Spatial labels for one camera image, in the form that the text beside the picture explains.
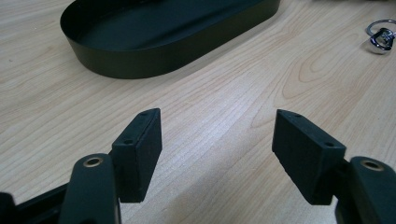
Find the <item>wooden table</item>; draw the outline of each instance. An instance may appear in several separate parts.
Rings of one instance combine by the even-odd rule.
[[[59,25],[72,0],[0,2],[0,190],[22,203],[107,153],[140,111],[159,107],[163,152],[146,200],[123,223],[334,223],[271,150],[276,109],[297,112],[396,168],[396,49],[363,47],[395,1],[283,0],[269,21],[159,77],[87,70]]]

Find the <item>light wood tabletop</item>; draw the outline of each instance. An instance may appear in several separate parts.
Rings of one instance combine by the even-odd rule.
[[[0,191],[16,203],[68,182],[77,160],[109,152],[155,107],[163,152],[146,200],[121,205],[123,223],[335,223],[336,199],[311,206],[272,152],[278,108],[346,145],[348,161],[396,169],[396,49],[363,47],[396,1],[282,0],[204,57],[136,80],[78,61],[59,23],[71,2],[0,1]]]

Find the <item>black plastic tray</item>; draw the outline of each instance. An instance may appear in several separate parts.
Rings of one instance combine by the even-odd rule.
[[[279,0],[77,0],[61,27],[78,59],[116,78],[174,71],[272,17]]]

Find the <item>silver key ring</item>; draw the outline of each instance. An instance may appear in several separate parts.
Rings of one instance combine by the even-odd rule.
[[[367,26],[367,28],[366,28],[366,33],[367,33],[367,35],[373,36],[374,33],[371,31],[371,28],[372,28],[374,25],[377,25],[377,24],[379,24],[379,23],[384,23],[384,22],[396,24],[396,20],[381,20],[381,21],[375,21],[375,22],[371,23],[369,26]]]
[[[386,53],[390,52],[390,50],[392,49],[393,40],[396,38],[396,32],[393,32],[387,28],[381,28],[375,34],[371,31],[371,29],[374,25],[377,25],[379,23],[384,23],[384,22],[396,24],[396,20],[381,20],[381,21],[375,21],[375,22],[371,23],[366,28],[366,33],[367,33],[367,35],[370,36],[370,38],[368,40],[368,42],[370,43],[369,50],[372,53],[386,54]]]

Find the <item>metal object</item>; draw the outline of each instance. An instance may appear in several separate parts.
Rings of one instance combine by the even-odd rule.
[[[346,147],[303,116],[277,110],[273,151],[311,204],[338,199],[338,223],[396,223],[396,174],[365,157],[344,160]]]
[[[19,205],[0,192],[0,223],[121,223],[120,202],[140,203],[146,197],[163,148],[161,135],[160,109],[138,114],[109,155],[77,161],[68,184]]]
[[[61,27],[78,59],[116,78],[174,71],[277,12],[279,0],[76,0]]]
[[[395,20],[382,20],[375,21],[366,28],[366,33],[370,36],[370,51],[373,53],[386,54],[392,49],[393,40],[396,36],[396,33],[392,32],[390,29],[387,28],[381,28],[375,34],[371,30],[374,25],[384,22],[396,24]]]

